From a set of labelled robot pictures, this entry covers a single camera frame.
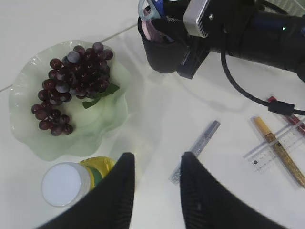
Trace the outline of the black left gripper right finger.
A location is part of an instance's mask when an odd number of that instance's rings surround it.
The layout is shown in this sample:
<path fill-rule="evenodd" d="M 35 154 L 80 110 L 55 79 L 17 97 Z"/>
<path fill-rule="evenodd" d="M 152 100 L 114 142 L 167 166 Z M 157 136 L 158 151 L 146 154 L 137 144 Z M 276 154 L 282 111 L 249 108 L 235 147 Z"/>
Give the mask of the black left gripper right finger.
<path fill-rule="evenodd" d="M 181 159 L 180 198 L 187 229 L 281 229 L 222 186 L 191 152 Z"/>

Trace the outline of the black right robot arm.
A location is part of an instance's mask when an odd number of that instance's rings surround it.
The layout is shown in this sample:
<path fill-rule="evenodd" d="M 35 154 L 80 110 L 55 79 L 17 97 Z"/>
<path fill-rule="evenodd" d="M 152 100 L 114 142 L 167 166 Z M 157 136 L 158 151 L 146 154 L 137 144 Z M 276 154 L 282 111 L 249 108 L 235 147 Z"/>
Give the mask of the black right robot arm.
<path fill-rule="evenodd" d="M 210 52 L 296 73 L 305 78 L 305 19 L 263 11 L 264 0 L 182 0 L 164 4 L 169 20 L 153 25 L 186 48 L 177 73 L 194 77 Z"/>

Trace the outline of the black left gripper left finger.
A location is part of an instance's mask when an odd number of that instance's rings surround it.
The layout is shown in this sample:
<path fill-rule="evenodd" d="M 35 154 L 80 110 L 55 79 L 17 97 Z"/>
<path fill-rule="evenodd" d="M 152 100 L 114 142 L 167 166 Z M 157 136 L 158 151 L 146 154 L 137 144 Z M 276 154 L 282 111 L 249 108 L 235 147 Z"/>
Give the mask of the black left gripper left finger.
<path fill-rule="evenodd" d="M 40 229 L 128 229 L 135 193 L 135 157 L 123 153 L 83 199 Z"/>

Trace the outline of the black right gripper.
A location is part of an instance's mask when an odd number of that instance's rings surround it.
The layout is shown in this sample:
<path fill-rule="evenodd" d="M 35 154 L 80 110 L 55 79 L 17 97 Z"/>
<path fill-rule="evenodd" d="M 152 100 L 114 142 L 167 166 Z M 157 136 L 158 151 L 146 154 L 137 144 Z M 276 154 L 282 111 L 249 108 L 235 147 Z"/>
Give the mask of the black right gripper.
<path fill-rule="evenodd" d="M 181 77 L 192 79 L 210 51 L 223 46 L 224 23 L 229 10 L 227 3 L 225 0 L 210 0 L 202 19 L 204 30 L 209 33 L 206 38 L 189 35 L 182 21 L 152 20 L 156 30 L 181 45 L 187 45 L 184 59 L 177 68 Z"/>

